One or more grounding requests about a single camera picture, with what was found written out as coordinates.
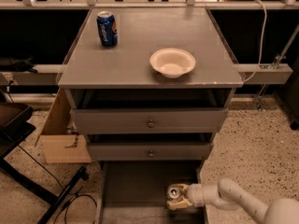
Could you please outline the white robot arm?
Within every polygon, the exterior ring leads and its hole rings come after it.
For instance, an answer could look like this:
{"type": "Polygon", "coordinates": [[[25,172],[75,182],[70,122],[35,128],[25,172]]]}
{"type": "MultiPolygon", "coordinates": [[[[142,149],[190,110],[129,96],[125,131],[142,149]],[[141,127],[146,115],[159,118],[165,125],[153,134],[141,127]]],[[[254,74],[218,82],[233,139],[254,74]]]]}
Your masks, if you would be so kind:
{"type": "Polygon", "coordinates": [[[217,185],[173,184],[167,188],[170,210],[213,205],[221,210],[241,207],[257,224],[299,224],[299,202],[282,198],[265,204],[229,178],[217,185]]]}

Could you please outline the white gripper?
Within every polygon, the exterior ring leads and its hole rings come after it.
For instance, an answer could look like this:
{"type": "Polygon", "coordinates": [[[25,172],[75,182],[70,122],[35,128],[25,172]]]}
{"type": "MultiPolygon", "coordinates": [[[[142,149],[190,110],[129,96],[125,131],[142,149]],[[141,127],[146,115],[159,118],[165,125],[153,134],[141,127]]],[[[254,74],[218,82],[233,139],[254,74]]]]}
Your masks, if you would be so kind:
{"type": "Polygon", "coordinates": [[[169,188],[171,194],[182,194],[187,190],[187,199],[167,201],[170,210],[185,209],[191,206],[202,207],[205,205],[203,187],[201,184],[174,184],[169,188]]]}

